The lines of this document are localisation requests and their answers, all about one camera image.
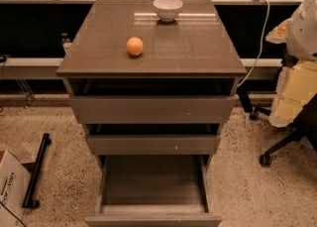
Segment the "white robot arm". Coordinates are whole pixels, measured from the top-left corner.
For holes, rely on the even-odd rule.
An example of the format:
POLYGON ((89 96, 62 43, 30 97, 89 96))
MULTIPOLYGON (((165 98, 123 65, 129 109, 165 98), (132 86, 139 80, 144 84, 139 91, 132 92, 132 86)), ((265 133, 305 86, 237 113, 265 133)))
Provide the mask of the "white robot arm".
POLYGON ((285 127, 317 94, 317 0, 304 0, 265 39, 275 44, 286 43, 287 53, 297 58, 296 65, 284 66, 278 76, 268 117, 272 126, 285 127))

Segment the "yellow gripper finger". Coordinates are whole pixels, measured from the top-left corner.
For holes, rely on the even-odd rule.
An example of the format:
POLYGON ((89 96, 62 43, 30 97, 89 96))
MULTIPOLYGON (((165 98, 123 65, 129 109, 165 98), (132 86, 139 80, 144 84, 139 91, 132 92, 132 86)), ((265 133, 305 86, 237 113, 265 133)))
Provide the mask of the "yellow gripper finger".
POLYGON ((300 61, 293 67, 284 67, 278 77, 269 123, 274 127, 285 127, 292 123, 316 94, 316 62, 300 61))
POLYGON ((265 40, 272 44, 286 44, 288 40, 288 28, 291 20, 286 19, 272 29, 265 37, 265 40))

